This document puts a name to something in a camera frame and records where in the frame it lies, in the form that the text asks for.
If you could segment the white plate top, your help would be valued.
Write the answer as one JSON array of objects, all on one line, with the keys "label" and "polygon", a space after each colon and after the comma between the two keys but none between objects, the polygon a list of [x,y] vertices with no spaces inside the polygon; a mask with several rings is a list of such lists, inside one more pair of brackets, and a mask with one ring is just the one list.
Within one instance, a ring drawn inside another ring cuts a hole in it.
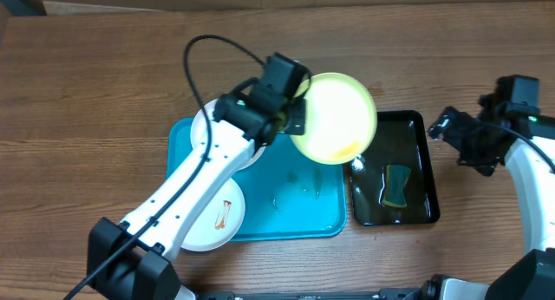
[{"label": "white plate top", "polygon": [[[214,99],[212,101],[207,102],[205,105],[205,110],[210,120],[213,119],[213,110],[215,109],[217,101],[218,101],[217,99]],[[191,125],[190,142],[191,142],[192,148],[196,148],[200,144],[200,141],[202,140],[202,137],[204,136],[205,133],[206,133],[206,121],[202,111],[200,110],[194,116],[193,122]],[[264,153],[264,150],[265,150],[264,147],[259,148],[255,152],[255,154],[250,158],[250,160],[241,167],[241,170],[246,169],[247,167],[254,164],[262,156],[262,154]]]}]

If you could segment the green rimmed plate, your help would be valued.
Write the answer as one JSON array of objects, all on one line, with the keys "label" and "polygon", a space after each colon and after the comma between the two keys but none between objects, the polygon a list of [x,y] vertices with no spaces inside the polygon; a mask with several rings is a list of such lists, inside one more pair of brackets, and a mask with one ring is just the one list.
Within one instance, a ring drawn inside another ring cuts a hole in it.
[{"label": "green rimmed plate", "polygon": [[305,79],[297,96],[306,100],[305,131],[291,140],[305,157],[339,165],[363,153],[374,139],[377,110],[357,79],[335,72]]}]

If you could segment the green yellow sponge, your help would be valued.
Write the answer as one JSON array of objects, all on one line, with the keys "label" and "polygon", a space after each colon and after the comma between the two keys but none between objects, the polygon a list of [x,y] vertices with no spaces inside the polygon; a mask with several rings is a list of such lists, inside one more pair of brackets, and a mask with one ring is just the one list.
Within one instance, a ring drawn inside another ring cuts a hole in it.
[{"label": "green yellow sponge", "polygon": [[411,170],[403,165],[387,165],[384,173],[384,187],[381,203],[393,208],[405,208],[407,200],[404,188],[408,183]]}]

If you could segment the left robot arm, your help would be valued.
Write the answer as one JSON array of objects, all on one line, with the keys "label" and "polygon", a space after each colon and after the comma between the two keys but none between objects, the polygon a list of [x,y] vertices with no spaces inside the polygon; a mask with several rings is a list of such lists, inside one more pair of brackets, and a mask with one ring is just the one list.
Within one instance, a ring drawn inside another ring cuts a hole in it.
[{"label": "left robot arm", "polygon": [[107,299],[193,299],[173,262],[220,188],[276,135],[307,131],[306,95],[280,101],[238,94],[201,111],[207,129],[166,181],[119,224],[101,218],[88,237],[83,284]]}]

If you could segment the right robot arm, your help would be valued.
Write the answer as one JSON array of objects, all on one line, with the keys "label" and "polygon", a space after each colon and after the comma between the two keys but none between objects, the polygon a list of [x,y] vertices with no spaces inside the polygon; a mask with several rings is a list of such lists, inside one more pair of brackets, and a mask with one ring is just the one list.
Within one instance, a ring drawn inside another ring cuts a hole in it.
[{"label": "right robot arm", "polygon": [[524,256],[491,284],[435,275],[421,299],[554,298],[554,119],[525,105],[483,108],[471,117],[447,107],[429,128],[460,153],[459,163],[490,176],[510,173],[524,231]]}]

